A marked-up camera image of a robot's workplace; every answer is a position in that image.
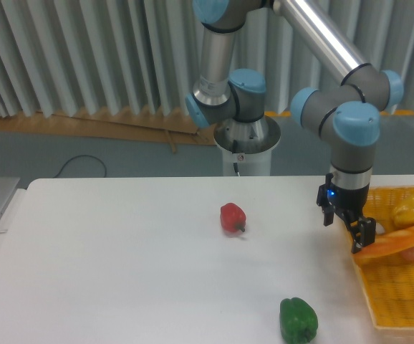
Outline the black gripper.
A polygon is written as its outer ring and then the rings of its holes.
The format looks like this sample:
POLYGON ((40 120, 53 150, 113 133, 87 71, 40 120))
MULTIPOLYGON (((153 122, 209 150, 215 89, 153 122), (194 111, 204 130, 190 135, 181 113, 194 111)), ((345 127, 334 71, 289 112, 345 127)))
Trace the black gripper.
POLYGON ((333 173, 325 176, 324 184, 319 186, 316 203, 322 208, 324 226, 333 223, 335 214, 347 222, 346 227, 352 237, 351 253, 356 254, 375 242, 376 220, 362 216, 369 185, 356 189, 341 188, 333 183, 333 178, 333 173))

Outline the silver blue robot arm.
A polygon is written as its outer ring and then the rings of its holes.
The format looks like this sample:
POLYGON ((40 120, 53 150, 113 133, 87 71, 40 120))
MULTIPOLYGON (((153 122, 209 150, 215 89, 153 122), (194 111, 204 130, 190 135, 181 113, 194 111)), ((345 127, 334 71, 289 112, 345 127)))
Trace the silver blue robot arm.
POLYGON ((266 81, 255 70, 231 69, 236 33, 247 15, 270 8, 284 17, 338 82, 324 92, 301 89, 291 100, 292 119, 331 149, 330 170, 317 193, 324 224, 340 218, 352 237, 352 252, 375 243, 376 222, 363 214, 380 136, 380 113, 403 98, 401 77, 375 69, 313 1, 194 1, 204 28, 200 75, 185 102, 200 128, 213 126, 214 139, 240 173, 241 155, 272 150, 281 132, 264 117, 266 81))

